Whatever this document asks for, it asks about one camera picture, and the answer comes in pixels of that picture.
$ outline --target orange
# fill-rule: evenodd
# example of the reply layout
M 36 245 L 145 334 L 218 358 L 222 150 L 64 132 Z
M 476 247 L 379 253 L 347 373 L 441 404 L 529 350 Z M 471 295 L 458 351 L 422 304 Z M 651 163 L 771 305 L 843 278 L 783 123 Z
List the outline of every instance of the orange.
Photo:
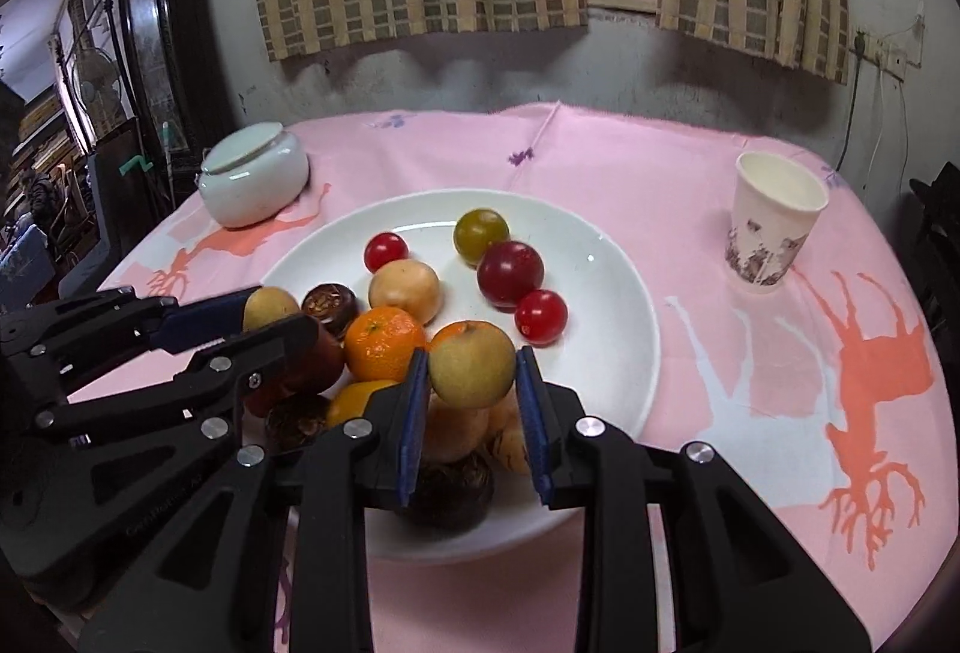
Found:
M 393 380 L 376 380 L 374 383 L 352 383 L 337 394 L 326 410 L 326 427 L 334 428 L 354 418 L 362 418 L 367 402 L 374 391 L 396 385 Z
M 426 348 L 424 327 L 397 306 L 364 312 L 344 337 L 347 367 L 360 383 L 402 383 L 416 348 Z
M 433 338 L 430 340 L 429 348 L 433 350 L 433 348 L 435 348 L 438 344 L 445 342 L 448 339 L 452 339 L 455 336 L 459 336 L 461 333 L 465 332 L 471 327 L 478 329 L 481 326 L 492 325 L 493 323 L 488 323 L 486 320 L 461 320 L 457 323 L 451 323 L 449 326 L 443 326 L 433 335 Z

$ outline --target electrical wire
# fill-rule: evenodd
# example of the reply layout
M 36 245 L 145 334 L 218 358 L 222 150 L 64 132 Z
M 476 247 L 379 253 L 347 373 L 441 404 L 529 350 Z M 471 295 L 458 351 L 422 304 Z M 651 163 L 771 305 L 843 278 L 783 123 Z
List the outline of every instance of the electrical wire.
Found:
M 901 105 L 904 107 L 904 165 L 901 166 L 901 178 L 896 183 L 896 195 L 904 192 L 904 174 L 906 174 L 906 164 L 910 161 L 910 128 L 906 121 L 906 91 L 904 83 L 901 82 Z
M 909 33 L 914 28 L 916 28 L 923 21 L 923 3 L 925 0 L 917 0 L 917 15 L 914 17 L 913 22 L 909 24 L 908 27 L 905 27 L 904 30 L 894 31 L 893 33 L 888 33 L 885 36 L 881 36 L 881 40 L 886 40 L 891 36 L 899 36 L 904 33 Z
M 856 33 L 853 39 L 853 54 L 856 55 L 856 69 L 853 71 L 853 93 L 850 99 L 850 116 L 847 118 L 847 132 L 843 139 L 843 151 L 840 153 L 840 160 L 834 166 L 834 171 L 839 171 L 843 165 L 844 158 L 847 156 L 847 148 L 850 146 L 850 132 L 853 129 L 853 110 L 856 108 L 856 91 L 860 86 L 860 67 L 863 65 L 863 53 L 867 51 L 867 38 L 863 31 Z
M 883 102 L 883 71 L 877 70 L 877 83 L 880 84 L 880 132 L 877 134 L 877 143 L 874 145 L 874 153 L 870 156 L 870 165 L 867 166 L 867 176 L 863 180 L 864 192 L 867 185 L 870 185 L 870 175 L 874 171 L 874 161 L 877 159 L 877 152 L 880 151 L 880 142 L 883 140 L 883 122 L 886 118 L 886 104 Z

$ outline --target white deer print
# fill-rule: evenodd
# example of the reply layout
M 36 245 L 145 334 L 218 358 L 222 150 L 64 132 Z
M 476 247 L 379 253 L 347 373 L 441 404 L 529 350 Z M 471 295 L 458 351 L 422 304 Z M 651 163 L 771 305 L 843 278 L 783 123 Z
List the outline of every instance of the white deer print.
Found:
M 713 423 L 695 438 L 714 445 L 769 506 L 822 503 L 842 477 L 825 429 L 830 422 L 841 426 L 843 413 L 835 406 L 836 370 L 827 365 L 819 348 L 798 327 L 784 318 L 776 318 L 780 327 L 810 350 L 820 370 L 822 387 L 815 408 L 808 416 L 765 415 L 750 404 L 754 374 L 750 317 L 740 309 L 733 310 L 744 327 L 746 353 L 733 392 L 728 393 L 688 312 L 675 297 L 667 298 L 666 303 L 677 310 L 690 338 L 697 371 L 704 380 L 713 413 Z

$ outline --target white plate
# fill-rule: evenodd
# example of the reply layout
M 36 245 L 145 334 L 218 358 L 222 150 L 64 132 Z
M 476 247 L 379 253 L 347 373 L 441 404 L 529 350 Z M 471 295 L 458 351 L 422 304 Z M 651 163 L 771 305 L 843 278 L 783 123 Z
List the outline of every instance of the white plate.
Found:
M 544 287 L 566 300 L 563 337 L 536 351 L 544 379 L 573 388 L 584 409 L 636 438 L 656 393 L 661 347 L 656 311 L 630 258 L 603 231 L 574 214 L 525 196 L 494 190 L 436 190 L 365 207 L 305 238 L 264 276 L 302 300 L 321 282 L 342 282 L 365 300 L 371 275 L 363 250 L 376 233 L 394 231 L 411 255 L 429 263 L 445 286 L 445 305 L 428 333 L 456 320 L 487 320 L 522 344 L 511 314 L 489 306 L 473 269 L 453 247 L 453 227 L 471 209 L 489 207 L 510 225 L 512 238 L 544 259 Z M 568 512 L 539 504 L 527 477 L 496 476 L 485 522 L 445 536 L 403 522 L 392 513 L 367 513 L 368 553 L 421 563 L 464 561 L 502 550 L 554 527 Z

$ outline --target mandarin orange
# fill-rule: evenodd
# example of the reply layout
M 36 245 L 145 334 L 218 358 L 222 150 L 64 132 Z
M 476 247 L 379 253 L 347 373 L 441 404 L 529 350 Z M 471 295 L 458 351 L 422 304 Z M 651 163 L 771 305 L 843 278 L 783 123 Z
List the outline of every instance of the mandarin orange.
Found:
M 376 306 L 364 312 L 344 336 L 347 368 L 360 383 L 402 383 L 414 350 L 426 346 L 424 327 L 397 306 Z

